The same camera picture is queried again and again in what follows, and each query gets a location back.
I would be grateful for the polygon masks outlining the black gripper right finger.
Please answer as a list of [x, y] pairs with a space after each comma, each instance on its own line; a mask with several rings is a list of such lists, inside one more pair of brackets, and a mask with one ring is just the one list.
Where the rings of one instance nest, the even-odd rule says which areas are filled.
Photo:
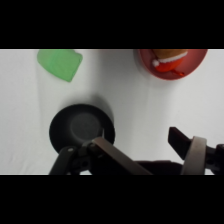
[[212, 148], [205, 138], [190, 139], [176, 127], [169, 128], [168, 143], [184, 161], [182, 175], [204, 175], [206, 169], [224, 175], [224, 144]]

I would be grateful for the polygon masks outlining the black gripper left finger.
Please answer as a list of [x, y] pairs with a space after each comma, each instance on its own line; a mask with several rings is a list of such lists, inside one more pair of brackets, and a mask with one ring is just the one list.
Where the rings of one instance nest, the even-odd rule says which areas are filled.
[[151, 175], [102, 137], [84, 143], [81, 147], [63, 147], [50, 175]]

